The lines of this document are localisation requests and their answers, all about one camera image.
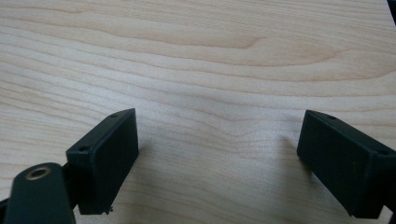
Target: wood grain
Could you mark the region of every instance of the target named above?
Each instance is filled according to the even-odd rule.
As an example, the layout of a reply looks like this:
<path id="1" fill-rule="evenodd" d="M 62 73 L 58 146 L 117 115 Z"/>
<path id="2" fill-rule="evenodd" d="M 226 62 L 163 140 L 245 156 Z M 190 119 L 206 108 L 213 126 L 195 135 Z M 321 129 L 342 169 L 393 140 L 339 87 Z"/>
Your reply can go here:
<path id="1" fill-rule="evenodd" d="M 0 2 L 0 198 L 106 115 L 136 108 L 140 156 L 78 223 L 357 220 L 301 164 L 306 109 L 396 148 L 386 1 Z"/>

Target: black plastic piece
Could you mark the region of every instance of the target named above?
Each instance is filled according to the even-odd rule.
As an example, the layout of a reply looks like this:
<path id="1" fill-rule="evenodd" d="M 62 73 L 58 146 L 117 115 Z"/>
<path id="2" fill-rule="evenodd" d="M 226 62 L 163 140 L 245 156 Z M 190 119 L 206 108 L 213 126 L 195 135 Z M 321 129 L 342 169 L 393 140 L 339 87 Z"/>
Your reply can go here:
<path id="1" fill-rule="evenodd" d="M 378 218 L 396 174 L 396 152 L 340 119 L 307 110 L 297 149 L 354 217 Z"/>
<path id="2" fill-rule="evenodd" d="M 392 15 L 393 21 L 396 24 L 396 0 L 388 0 L 390 14 Z"/>
<path id="3" fill-rule="evenodd" d="M 70 192 L 82 215 L 108 214 L 138 154 L 134 109 L 108 116 L 66 151 L 64 168 L 83 191 Z"/>
<path id="4" fill-rule="evenodd" d="M 396 216 L 393 213 L 392 217 L 390 218 L 389 224 L 396 224 Z"/>
<path id="5" fill-rule="evenodd" d="M 6 214 L 13 223 L 75 223 L 60 165 L 39 164 L 15 177 Z"/>
<path id="6" fill-rule="evenodd" d="M 110 115 L 66 151 L 64 167 L 44 163 L 20 173 L 0 202 L 0 223 L 74 223 L 77 204 L 82 215 L 108 213 L 138 154 L 134 109 Z M 26 179 L 37 167 L 50 172 Z"/>

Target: wooden table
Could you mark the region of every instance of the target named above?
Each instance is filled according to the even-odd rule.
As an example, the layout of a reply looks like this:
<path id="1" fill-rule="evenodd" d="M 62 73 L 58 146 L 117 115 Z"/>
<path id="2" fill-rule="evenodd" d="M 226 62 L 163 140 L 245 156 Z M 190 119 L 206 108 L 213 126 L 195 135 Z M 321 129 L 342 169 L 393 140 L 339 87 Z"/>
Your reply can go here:
<path id="1" fill-rule="evenodd" d="M 136 108 L 114 212 L 78 223 L 387 223 L 349 217 L 296 155 L 306 109 L 396 148 L 385 0 L 0 3 L 0 198 Z"/>

